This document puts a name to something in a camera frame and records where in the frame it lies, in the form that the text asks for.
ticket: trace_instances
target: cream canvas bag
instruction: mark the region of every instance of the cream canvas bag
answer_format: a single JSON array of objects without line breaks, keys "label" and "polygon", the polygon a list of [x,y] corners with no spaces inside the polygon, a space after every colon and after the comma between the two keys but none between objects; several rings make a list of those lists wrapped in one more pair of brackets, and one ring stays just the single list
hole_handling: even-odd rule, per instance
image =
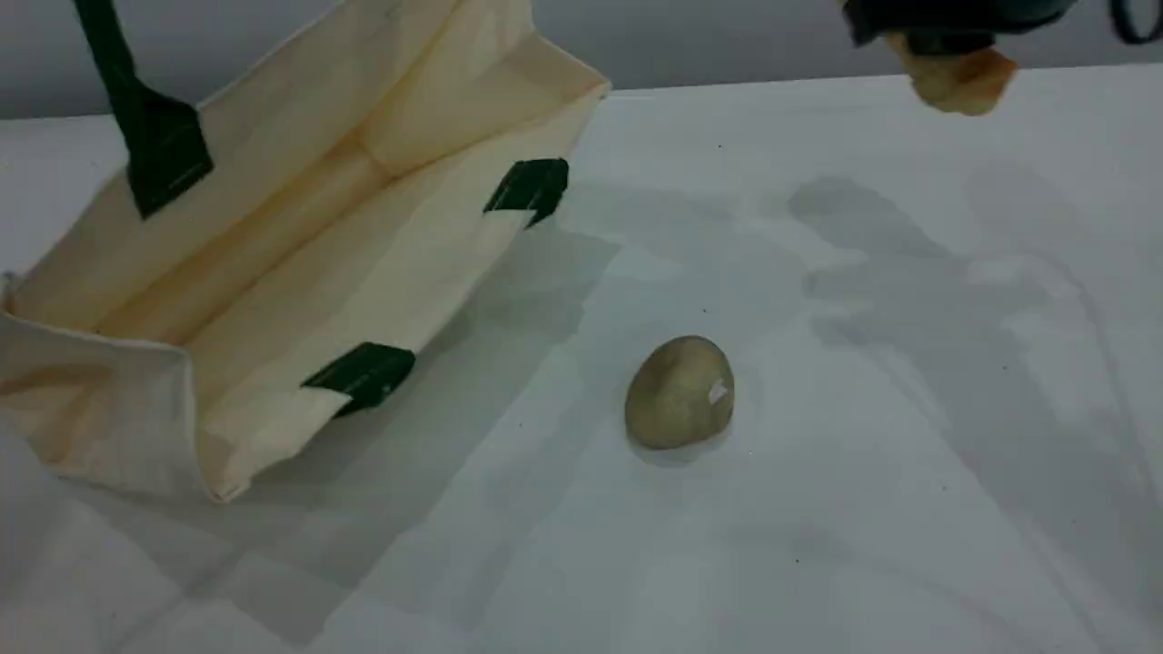
[{"label": "cream canvas bag", "polygon": [[157,496],[228,502],[381,401],[554,211],[608,90],[529,0],[347,0],[195,112],[76,3],[129,164],[0,291],[0,413]]}]

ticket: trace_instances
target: dark green bag handle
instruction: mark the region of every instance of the dark green bag handle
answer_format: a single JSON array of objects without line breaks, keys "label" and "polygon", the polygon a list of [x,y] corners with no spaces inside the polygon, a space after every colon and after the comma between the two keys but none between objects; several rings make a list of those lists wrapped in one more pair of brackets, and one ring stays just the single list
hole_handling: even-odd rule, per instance
[{"label": "dark green bag handle", "polygon": [[198,111],[137,79],[113,0],[73,0],[129,150],[129,187],[147,219],[214,170]]}]

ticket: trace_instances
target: gray wall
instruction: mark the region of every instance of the gray wall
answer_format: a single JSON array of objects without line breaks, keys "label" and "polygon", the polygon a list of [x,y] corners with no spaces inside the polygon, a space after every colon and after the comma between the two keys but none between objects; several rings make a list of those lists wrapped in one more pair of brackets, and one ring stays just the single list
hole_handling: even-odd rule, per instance
[{"label": "gray wall", "polygon": [[[1150,6],[1155,0],[1136,0]],[[198,101],[334,0],[117,0],[143,77]],[[534,0],[558,44],[620,87],[897,72],[875,45],[854,50],[834,0]],[[1005,43],[1022,66],[1163,61],[1128,48],[1105,0]],[[0,118],[100,112],[104,94],[69,0],[0,0]]]}]

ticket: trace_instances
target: small potato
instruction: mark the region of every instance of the small potato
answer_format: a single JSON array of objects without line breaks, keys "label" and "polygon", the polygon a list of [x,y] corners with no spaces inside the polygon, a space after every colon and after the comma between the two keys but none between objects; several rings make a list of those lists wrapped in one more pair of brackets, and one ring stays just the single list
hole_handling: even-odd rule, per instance
[{"label": "small potato", "polygon": [[702,336],[658,347],[626,394],[626,429],[643,447],[671,449],[709,439],[735,408],[735,376],[727,355]]}]

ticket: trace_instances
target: table surface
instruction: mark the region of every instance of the table surface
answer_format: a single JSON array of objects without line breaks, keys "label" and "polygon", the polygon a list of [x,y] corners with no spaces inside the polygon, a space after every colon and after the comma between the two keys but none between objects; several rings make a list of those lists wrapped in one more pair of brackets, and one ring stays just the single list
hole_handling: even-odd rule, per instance
[{"label": "table surface", "polygon": [[[0,439],[5,652],[1163,651],[1163,66],[618,93],[387,406],[229,507]],[[0,123],[0,268],[123,161]],[[727,434],[625,438],[686,333]]]}]

